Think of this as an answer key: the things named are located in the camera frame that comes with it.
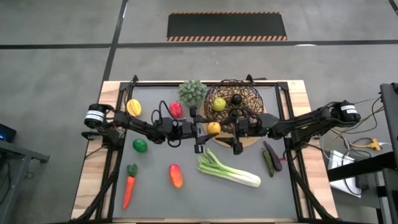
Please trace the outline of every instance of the wire basket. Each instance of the wire basket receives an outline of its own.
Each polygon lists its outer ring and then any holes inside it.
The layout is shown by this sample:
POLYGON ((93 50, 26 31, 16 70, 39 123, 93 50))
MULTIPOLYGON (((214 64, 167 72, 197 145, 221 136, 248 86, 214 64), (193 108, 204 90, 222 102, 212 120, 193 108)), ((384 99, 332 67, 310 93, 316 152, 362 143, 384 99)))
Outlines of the wire basket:
MULTIPOLYGON (((241 80, 223 80, 219 84, 212 86, 207 91, 203 107, 205 116, 208 119, 217 119, 218 121, 226 120, 229 118, 231 110, 238 109, 238 119, 250 117, 250 124, 257 123, 257 118, 253 116, 254 114, 264 112, 264 102, 259 92, 250 83, 241 80), (234 105, 231 102, 234 95, 242 97, 240 104, 234 105), (225 109, 220 112, 213 110, 213 103, 218 97, 226 101, 225 109)), ((226 133, 232 133, 233 125, 222 125, 221 130, 226 133)))

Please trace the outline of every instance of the toy fruit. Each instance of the toy fruit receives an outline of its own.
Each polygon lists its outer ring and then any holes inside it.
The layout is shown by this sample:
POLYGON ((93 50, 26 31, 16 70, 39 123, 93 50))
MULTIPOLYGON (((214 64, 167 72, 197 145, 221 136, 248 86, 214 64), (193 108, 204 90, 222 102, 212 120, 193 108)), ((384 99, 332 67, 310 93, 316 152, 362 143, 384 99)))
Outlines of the toy fruit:
POLYGON ((179 102, 173 102, 170 104, 170 113, 173 118, 180 118, 182 116, 182 107, 179 102))
POLYGON ((139 116, 141 114, 141 105, 138 100, 132 99, 127 102, 127 111, 131 116, 139 116))
POLYGON ((239 94, 234 94, 231 99, 231 103, 235 106, 238 106, 242 103, 242 96, 239 94))
POLYGON ((180 189, 182 187, 182 173, 180 166, 177 164, 171 164, 169 167, 169 175, 172 185, 176 189, 180 189))
POLYGON ((219 122, 210 122, 207 124, 207 134, 219 134, 221 131, 221 126, 219 122))
POLYGON ((217 97, 213 103, 213 110, 215 111, 223 111, 225 109, 226 101, 221 97, 217 97))
POLYGON ((137 152, 147 152, 148 151, 148 144, 143 139, 136 139, 132 142, 132 147, 137 152))

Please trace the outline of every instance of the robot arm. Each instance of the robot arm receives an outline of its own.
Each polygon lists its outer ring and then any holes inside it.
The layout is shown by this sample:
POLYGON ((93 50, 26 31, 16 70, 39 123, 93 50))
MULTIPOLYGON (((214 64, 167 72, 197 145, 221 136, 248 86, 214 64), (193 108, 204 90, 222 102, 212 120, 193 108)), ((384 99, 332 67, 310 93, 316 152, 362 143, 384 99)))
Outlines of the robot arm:
MULTIPOLYGON (((229 144, 233 148, 235 155, 243 151, 243 146, 239 141, 240 137, 261 137, 268 136, 272 139, 280 139, 289 133, 289 148, 301 149, 309 142, 311 137, 323 135, 334 127, 351 127, 359 122, 361 116, 355 106, 347 101, 332 102, 315 111, 303 114, 292 119, 280 120, 271 114, 250 114, 242 117, 243 109, 236 108, 229 112, 229 118, 220 121, 221 125, 233 124, 234 131, 231 138, 216 138, 219 141, 229 144)), ((119 139, 117 127, 122 127, 145 135, 148 140, 162 144, 168 140, 172 147, 178 144, 171 144, 174 141, 195 138, 195 153, 203 152, 203 145, 207 140, 215 137, 215 134, 201 136, 198 124, 208 123, 211 120, 205 119, 197 113, 196 107, 190 108, 190 117, 193 122, 177 122, 173 118, 159 118, 153 124, 141 121, 129 116, 123 111, 115 111, 110 105, 93 104, 88 108, 85 125, 97 131, 116 144, 119 139), (108 123, 106 120, 107 111, 114 112, 114 119, 108 123)))

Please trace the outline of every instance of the black mat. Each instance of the black mat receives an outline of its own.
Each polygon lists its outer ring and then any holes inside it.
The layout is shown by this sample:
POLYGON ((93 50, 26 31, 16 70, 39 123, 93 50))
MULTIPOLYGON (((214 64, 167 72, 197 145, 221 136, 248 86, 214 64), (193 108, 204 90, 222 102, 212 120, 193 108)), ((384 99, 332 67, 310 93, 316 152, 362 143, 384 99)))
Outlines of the black mat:
POLYGON ((279 12, 173 12, 167 41, 287 40, 279 12))

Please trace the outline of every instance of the green vegetable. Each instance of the green vegetable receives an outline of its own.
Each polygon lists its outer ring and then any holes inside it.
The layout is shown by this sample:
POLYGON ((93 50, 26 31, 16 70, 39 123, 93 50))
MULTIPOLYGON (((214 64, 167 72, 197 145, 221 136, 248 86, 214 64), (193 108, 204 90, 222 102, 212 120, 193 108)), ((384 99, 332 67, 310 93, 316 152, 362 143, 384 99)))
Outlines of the green vegetable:
POLYGON ((205 174, 215 175, 250 187, 259 187, 261 183, 260 177, 254 174, 222 164, 210 149, 206 149, 203 155, 199 157, 198 170, 205 174))
POLYGON ((274 166, 272 165, 272 159, 271 159, 271 155, 269 154, 269 151, 268 151, 267 149, 266 149, 266 150, 263 150, 263 151, 262 151, 262 155, 263 155, 264 158, 266 159, 266 163, 267 163, 267 166, 268 166, 269 175, 270 175, 271 177, 273 177, 273 176, 274 176, 275 170, 274 170, 274 166))
POLYGON ((148 144, 143 139, 136 139, 132 142, 132 147, 137 152, 147 152, 148 151, 148 144))
POLYGON ((205 99, 206 85, 199 80, 186 81, 180 85, 180 100, 188 105, 197 105, 205 99))

